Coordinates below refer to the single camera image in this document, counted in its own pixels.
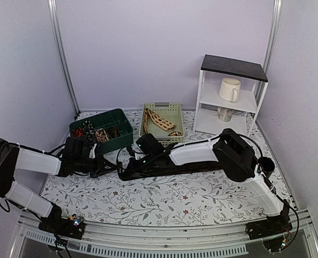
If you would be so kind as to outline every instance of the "green tray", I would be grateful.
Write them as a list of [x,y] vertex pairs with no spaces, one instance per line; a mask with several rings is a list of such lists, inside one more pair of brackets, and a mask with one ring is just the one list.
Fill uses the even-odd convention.
[[[122,109],[113,109],[104,113],[96,114],[94,116],[72,122],[69,125],[70,135],[72,135],[73,129],[82,128],[83,122],[87,120],[91,121],[94,132],[100,128],[105,129],[105,131],[107,132],[111,126],[116,126],[120,134],[119,137],[110,139],[107,142],[97,143],[95,149],[96,153],[105,154],[123,147],[131,146],[133,144],[133,129]],[[85,147],[82,151],[82,155],[88,156],[89,152],[90,147]]]

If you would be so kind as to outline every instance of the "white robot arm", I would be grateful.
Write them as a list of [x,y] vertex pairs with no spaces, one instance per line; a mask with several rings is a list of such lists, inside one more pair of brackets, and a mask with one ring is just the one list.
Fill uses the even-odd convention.
[[103,156],[94,159],[82,157],[82,147],[83,141],[80,139],[67,138],[64,149],[58,156],[54,156],[52,153],[0,139],[0,198],[5,198],[16,207],[35,214],[41,221],[41,230],[81,239],[84,231],[82,218],[62,218],[60,207],[17,182],[14,173],[17,170],[27,170],[66,177],[75,172],[82,172],[90,173],[90,177],[98,177],[116,169],[115,165]]
[[263,223],[248,224],[250,238],[290,230],[289,204],[277,196],[275,187],[263,173],[274,170],[273,161],[267,157],[258,160],[242,137],[248,138],[225,129],[210,139],[164,148],[151,134],[146,134],[136,141],[143,154],[134,155],[125,170],[118,166],[118,175],[123,180],[132,180],[223,169],[230,180],[249,188],[267,215]]

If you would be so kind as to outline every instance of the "black cable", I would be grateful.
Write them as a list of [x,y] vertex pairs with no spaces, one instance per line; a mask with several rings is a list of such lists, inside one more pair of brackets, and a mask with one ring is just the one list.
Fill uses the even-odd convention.
[[43,224],[51,231],[51,233],[53,233],[53,235],[54,235],[55,238],[56,238],[56,242],[55,242],[56,248],[57,248],[57,243],[60,243],[61,245],[64,246],[64,248],[65,248],[65,250],[66,250],[66,252],[67,252],[69,258],[72,258],[71,254],[70,254],[70,252],[69,252],[69,250],[68,250],[68,248],[67,248],[67,244],[64,243],[63,239],[61,239],[61,238],[57,235],[56,231],[55,231],[52,227],[50,227],[45,221],[43,221],[42,218],[41,218],[40,216],[38,216],[36,213],[34,213],[34,212],[31,211],[31,210],[28,210],[28,211],[31,212],[37,219],[39,219],[39,221],[40,221],[41,223],[43,223]]
[[60,258],[64,258],[61,254],[60,254],[60,251],[58,249],[58,245],[57,245],[57,242],[55,241],[55,246],[56,246],[56,254],[60,257]]
[[4,210],[5,212],[9,213],[10,212],[10,207],[9,207],[9,203],[7,201],[7,199],[4,199],[4,202],[6,203],[7,205],[7,209],[1,204],[1,201],[0,201],[0,207],[2,210]]
[[56,156],[56,157],[60,157],[63,152],[64,152],[64,149],[60,150],[55,156]]
[[[283,201],[283,199],[280,197],[280,196],[278,196],[278,195],[276,195],[276,197],[282,202],[282,203],[284,203],[285,204],[285,202]],[[283,246],[283,247],[281,247],[281,246],[279,246],[278,247],[278,249],[275,249],[274,251],[272,251],[272,253],[276,253],[276,252],[280,252],[280,251],[282,251],[282,250],[285,250],[285,249],[287,249],[288,248],[288,246],[290,246],[291,244],[292,244],[292,242],[295,240],[295,238],[296,238],[296,236],[297,236],[297,234],[298,234],[298,231],[299,231],[299,227],[300,227],[300,219],[299,219],[299,215],[298,215],[298,213],[294,210],[294,208],[293,207],[291,207],[290,205],[289,205],[289,208],[295,213],[295,215],[296,215],[296,219],[297,219],[297,221],[298,221],[298,225],[296,226],[296,231],[295,231],[295,234],[294,234],[294,236],[293,236],[293,238],[289,241],[289,243],[288,244],[286,244],[285,246]]]
[[[251,138],[249,138],[248,136],[245,136],[245,135],[239,134],[239,133],[224,133],[224,134],[221,133],[221,134],[219,134],[218,136],[211,138],[210,140],[196,141],[196,142],[192,142],[191,144],[199,144],[199,143],[206,142],[206,141],[213,141],[213,140],[216,140],[216,139],[218,139],[218,138],[220,138],[220,137],[222,137],[222,136],[225,136],[225,135],[236,135],[236,136],[243,137],[243,138],[246,138],[246,139],[250,140],[250,141],[253,142],[253,144],[256,145],[256,147],[258,148],[259,153],[260,153],[260,157],[263,157],[263,152],[262,152],[262,149],[260,148],[260,146],[259,146],[254,140],[252,140]],[[163,156],[163,155],[165,155],[165,154],[169,154],[172,150],[178,149],[178,148],[183,147],[183,146],[185,146],[185,144],[184,144],[184,145],[179,145],[179,146],[173,147],[173,148],[172,148],[171,150],[169,150],[169,151],[162,152],[162,153],[160,153],[159,155],[157,155],[157,156],[155,156],[154,158],[152,158],[150,161],[146,162],[143,166],[141,166],[141,167],[139,167],[139,168],[136,168],[136,169],[133,169],[133,170],[128,170],[128,172],[135,172],[135,171],[138,172],[138,170],[141,170],[141,169],[145,168],[146,166],[148,166],[148,164],[150,164],[151,162],[153,162],[153,161],[156,160],[157,158],[159,158],[159,157],[161,157],[161,156]],[[116,163],[117,163],[117,164],[119,164],[119,163],[118,163],[118,157],[119,157],[120,152],[121,152],[123,149],[124,149],[124,148],[120,149],[119,152],[118,152],[118,154],[117,154],[117,159],[116,159]]]
[[80,174],[80,173],[78,173],[78,172],[74,172],[74,175],[78,175],[78,176],[88,176],[89,174],[87,173],[87,174]]
[[53,150],[49,151],[49,152],[45,152],[44,154],[49,154],[51,155],[52,153],[54,153],[55,151],[57,151],[58,149],[62,148],[65,144],[62,144],[56,148],[54,148]]
[[243,138],[248,139],[249,141],[253,142],[254,145],[256,145],[257,149],[259,150],[260,157],[263,157],[262,149],[261,149],[260,146],[259,146],[253,139],[251,139],[250,137],[245,136],[245,135],[243,135],[243,134],[239,134],[239,133],[226,133],[226,134],[221,134],[221,136],[223,136],[223,135],[237,135],[237,136],[240,136],[240,137],[243,137]]

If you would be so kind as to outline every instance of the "red object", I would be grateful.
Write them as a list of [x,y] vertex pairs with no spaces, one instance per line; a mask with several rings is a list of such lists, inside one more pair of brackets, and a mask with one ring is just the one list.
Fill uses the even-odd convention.
[[82,137],[82,129],[75,128],[72,130],[72,137]]

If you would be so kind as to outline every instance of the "shelf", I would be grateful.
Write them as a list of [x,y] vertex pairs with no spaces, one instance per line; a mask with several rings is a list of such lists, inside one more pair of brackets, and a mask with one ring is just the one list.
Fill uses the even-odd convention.
[[233,115],[229,122],[222,122],[217,117],[217,111],[199,109],[196,131],[220,134],[223,129],[232,128],[236,133],[247,135],[246,117]]
[[267,77],[260,64],[231,58],[223,58],[221,56],[205,55],[201,70],[236,75],[257,81],[267,82]]
[[224,99],[219,97],[219,89],[220,85],[203,83],[200,103],[212,106],[221,106],[224,108],[226,107],[229,109],[235,109],[244,112],[256,113],[257,102],[252,91],[240,90],[238,101],[232,103],[230,101],[225,101]]

